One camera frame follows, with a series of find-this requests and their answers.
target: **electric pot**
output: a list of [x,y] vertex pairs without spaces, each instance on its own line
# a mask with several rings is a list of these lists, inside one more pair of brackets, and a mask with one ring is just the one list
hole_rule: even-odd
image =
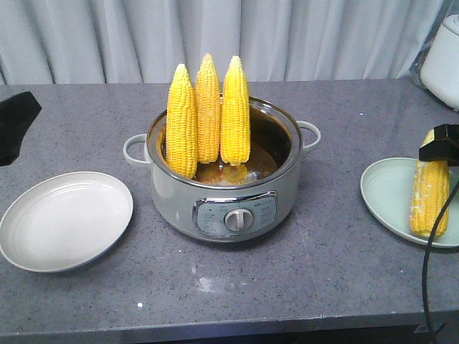
[[[313,124],[295,121],[286,111],[251,97],[252,144],[263,147],[278,168],[242,185],[219,186],[184,178],[167,166],[165,124],[166,111],[154,120],[147,134],[125,142],[123,155],[131,165],[151,171],[153,203],[162,217],[182,233],[208,242],[248,240],[284,220],[296,200],[301,160],[321,140],[321,132]],[[315,141],[304,143],[301,129],[312,131]],[[128,153],[136,143],[143,143],[144,161]]]

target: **white plate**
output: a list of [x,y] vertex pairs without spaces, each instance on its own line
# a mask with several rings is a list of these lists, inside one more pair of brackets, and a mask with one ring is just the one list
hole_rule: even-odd
[[108,250],[131,220],[126,185],[98,172],[74,172],[23,193],[0,222],[0,250],[29,271],[78,267]]

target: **power cord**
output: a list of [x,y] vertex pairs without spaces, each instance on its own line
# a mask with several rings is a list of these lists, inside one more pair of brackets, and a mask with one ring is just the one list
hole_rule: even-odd
[[433,329],[432,324],[432,317],[429,310],[429,302],[427,298],[427,266],[429,262],[430,250],[432,249],[433,239],[435,238],[435,234],[437,233],[438,224],[440,223],[443,215],[445,215],[446,209],[449,207],[451,201],[454,199],[454,196],[459,190],[459,181],[456,183],[454,189],[451,191],[448,199],[445,202],[445,205],[441,208],[440,213],[433,224],[432,231],[430,232],[429,240],[427,241],[427,245],[425,247],[424,253],[424,262],[422,263],[422,306],[424,307],[424,315],[425,315],[425,322],[427,323],[427,328],[429,330],[430,339],[433,344],[437,344],[437,340],[435,338],[435,331]]

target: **granite countertop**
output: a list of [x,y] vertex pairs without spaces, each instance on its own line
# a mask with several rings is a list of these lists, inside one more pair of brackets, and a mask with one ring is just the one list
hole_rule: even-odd
[[[153,205],[148,172],[123,159],[123,143],[148,130],[168,88],[0,86],[0,100],[30,90],[43,107],[20,157],[0,168],[0,216],[28,188],[73,171],[115,176],[134,201],[123,236],[89,264],[41,274],[0,257],[0,343],[139,343],[423,323],[423,247],[368,212],[359,182],[375,161],[417,157],[426,132],[457,123],[457,113],[410,78],[251,83],[253,96],[317,125],[323,140],[302,162],[298,201],[278,228],[248,242],[211,244],[169,226]],[[458,315],[458,252],[437,249],[430,258],[438,321]]]

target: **curtain fold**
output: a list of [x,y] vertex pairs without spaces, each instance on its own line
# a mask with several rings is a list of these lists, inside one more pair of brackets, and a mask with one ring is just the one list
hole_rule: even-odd
[[0,84],[401,77],[445,2],[459,0],[0,0]]

